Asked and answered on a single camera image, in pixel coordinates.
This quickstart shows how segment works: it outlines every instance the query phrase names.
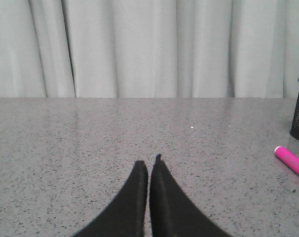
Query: granite countertop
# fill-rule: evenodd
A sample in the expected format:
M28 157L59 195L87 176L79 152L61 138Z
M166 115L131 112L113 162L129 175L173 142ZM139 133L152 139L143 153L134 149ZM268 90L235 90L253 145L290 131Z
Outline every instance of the granite countertop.
M0 237L70 237L162 159L235 237L299 237L295 99L0 99ZM146 236L151 236L149 207Z

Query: curtain fold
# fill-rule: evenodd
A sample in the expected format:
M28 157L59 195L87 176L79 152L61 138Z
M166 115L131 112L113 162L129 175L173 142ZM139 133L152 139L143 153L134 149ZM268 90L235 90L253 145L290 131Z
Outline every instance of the curtain fold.
M296 97L299 0L0 0L0 97Z

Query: table surface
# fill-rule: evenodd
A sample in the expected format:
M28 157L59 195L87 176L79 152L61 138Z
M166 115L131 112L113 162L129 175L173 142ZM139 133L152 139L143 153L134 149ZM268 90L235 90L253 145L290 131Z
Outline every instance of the table surface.
M69 237L162 158L235 237L299 237L295 99L0 99L0 237ZM149 207L145 236L151 236Z

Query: pink marker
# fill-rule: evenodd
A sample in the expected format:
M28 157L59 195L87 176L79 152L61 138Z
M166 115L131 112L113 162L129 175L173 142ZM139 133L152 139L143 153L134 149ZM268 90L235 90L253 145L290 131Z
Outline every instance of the pink marker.
M299 158L293 155L285 147L277 147L274 150L275 155L283 161L291 170L299 176Z

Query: pink highlighter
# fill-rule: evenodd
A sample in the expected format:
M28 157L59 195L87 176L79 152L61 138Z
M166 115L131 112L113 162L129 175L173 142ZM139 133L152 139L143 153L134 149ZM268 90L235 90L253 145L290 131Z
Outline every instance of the pink highlighter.
M293 155L285 147L277 147L274 150L275 155L282 160L291 170L299 176L299 158Z

